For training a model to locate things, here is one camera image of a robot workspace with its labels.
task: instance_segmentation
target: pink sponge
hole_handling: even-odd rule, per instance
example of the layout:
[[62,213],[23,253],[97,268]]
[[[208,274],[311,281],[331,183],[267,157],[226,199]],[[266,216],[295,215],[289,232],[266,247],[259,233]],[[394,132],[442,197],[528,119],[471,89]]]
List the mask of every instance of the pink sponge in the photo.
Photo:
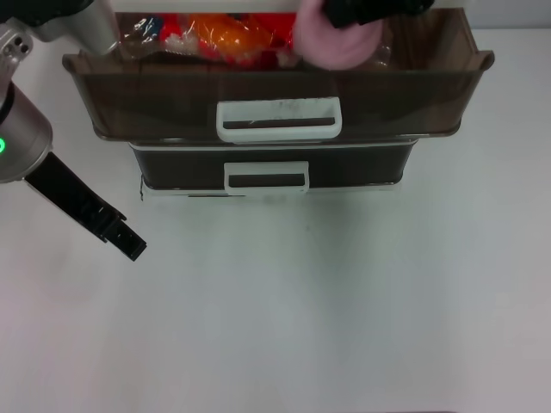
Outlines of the pink sponge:
[[344,70],[368,60],[381,43],[383,22],[334,28],[322,11],[324,0],[302,0],[294,24],[294,50],[327,70]]

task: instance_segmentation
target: white table surface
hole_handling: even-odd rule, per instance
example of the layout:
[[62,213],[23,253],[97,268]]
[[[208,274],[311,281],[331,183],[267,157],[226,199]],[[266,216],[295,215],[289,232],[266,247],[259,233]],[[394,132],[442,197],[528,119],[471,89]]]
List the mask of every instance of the white table surface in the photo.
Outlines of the white table surface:
[[551,30],[475,37],[497,63],[401,188],[271,200],[141,202],[71,46],[37,45],[16,82],[149,247],[132,263],[0,187],[0,411],[548,411]]

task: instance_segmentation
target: closed drawer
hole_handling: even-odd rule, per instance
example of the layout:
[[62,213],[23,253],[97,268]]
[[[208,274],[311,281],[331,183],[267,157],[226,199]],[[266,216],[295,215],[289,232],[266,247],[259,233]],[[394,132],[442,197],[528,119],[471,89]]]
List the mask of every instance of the closed drawer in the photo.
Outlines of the closed drawer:
[[128,63],[116,54],[82,53],[64,56],[64,66],[104,139],[228,145],[216,127],[220,102],[328,97],[338,98],[342,113],[332,144],[453,134],[493,53],[478,51],[462,9],[394,17],[386,25],[392,57],[384,68],[243,71],[186,58]]
[[[185,148],[131,145],[145,184],[158,190],[218,194],[230,187],[249,188],[349,188],[399,182],[415,142],[353,147]],[[233,172],[227,165],[255,164],[253,171]],[[267,170],[258,165],[288,163],[289,170]]]

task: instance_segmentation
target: drawer handle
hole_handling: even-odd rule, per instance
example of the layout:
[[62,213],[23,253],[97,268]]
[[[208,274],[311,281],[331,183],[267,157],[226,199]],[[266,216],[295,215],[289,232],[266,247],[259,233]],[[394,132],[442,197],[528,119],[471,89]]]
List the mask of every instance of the drawer handle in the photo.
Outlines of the drawer handle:
[[225,163],[224,188],[233,196],[305,194],[308,162]]
[[216,131],[233,144],[333,139],[341,133],[338,97],[219,102]]

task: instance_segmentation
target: plastic bag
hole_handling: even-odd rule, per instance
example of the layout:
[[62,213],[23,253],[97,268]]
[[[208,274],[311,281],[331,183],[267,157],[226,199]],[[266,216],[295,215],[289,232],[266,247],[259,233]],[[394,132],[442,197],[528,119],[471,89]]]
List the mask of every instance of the plastic bag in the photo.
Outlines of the plastic bag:
[[299,61],[287,40],[250,14],[148,15],[123,34],[122,44],[131,59],[168,52],[258,69]]

